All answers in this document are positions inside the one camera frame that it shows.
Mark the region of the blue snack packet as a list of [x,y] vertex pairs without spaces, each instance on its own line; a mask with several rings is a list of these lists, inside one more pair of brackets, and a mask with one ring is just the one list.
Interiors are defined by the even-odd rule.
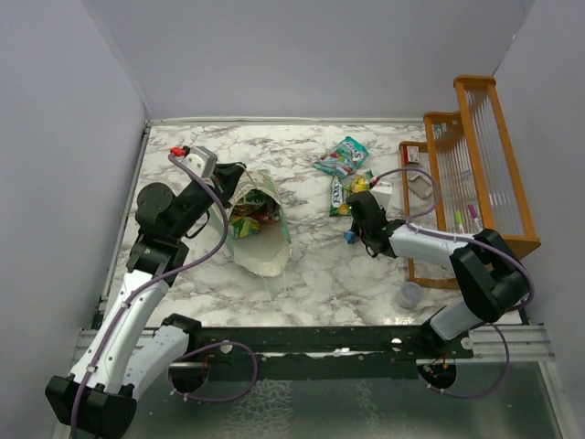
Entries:
[[353,231],[349,230],[344,233],[344,239],[348,244],[353,244],[356,242],[357,236]]

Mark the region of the yellow green Fox's candy bag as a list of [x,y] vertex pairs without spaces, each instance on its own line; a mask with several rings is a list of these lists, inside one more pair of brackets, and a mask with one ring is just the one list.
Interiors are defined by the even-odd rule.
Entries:
[[350,214],[347,199],[356,193],[368,191],[371,188],[374,174],[368,170],[358,175],[348,186],[344,185],[341,178],[334,176],[331,180],[330,189],[330,217],[348,216]]

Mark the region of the teal Fox's candy bag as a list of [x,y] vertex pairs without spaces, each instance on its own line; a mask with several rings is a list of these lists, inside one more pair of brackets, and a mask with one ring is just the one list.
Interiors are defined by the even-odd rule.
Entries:
[[313,167],[332,177],[347,177],[354,174],[367,160],[367,148],[351,136],[345,137],[327,154],[313,162]]

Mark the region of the green paper gift bag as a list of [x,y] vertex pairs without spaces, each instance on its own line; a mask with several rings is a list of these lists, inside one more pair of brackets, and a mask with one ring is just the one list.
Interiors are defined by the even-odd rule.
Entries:
[[239,267],[264,281],[284,277],[292,255],[292,238],[279,190],[267,169],[247,170],[225,207],[224,223],[217,207],[210,211],[218,232],[228,231],[225,246]]

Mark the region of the green orange Fox's candy bag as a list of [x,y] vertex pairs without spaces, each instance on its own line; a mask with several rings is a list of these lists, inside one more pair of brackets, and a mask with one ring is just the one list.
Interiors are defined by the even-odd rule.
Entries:
[[234,240],[261,232],[264,225],[279,220],[276,202],[268,194],[253,189],[234,205],[229,215],[229,229]]

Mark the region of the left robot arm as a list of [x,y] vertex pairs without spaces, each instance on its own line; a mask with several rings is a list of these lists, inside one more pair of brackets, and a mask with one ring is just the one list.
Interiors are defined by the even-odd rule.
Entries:
[[191,181],[180,194],[155,182],[137,197],[138,237],[111,312],[90,346],[65,377],[50,379],[45,394],[58,421],[100,438],[121,438],[147,388],[174,359],[195,359],[202,339],[185,325],[163,326],[142,348],[144,328],[177,275],[190,269],[185,240],[211,208],[224,214],[240,178],[242,163],[197,170],[174,159]]

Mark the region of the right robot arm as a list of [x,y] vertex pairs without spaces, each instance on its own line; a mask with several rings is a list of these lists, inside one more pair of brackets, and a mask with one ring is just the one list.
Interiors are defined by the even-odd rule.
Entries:
[[441,357],[462,333],[498,321],[527,305],[534,295],[526,268],[495,230],[449,234],[404,219],[390,220],[369,192],[350,196],[347,205],[352,231],[371,257],[421,260],[454,274],[461,298],[425,321],[413,338],[414,345],[429,357]]

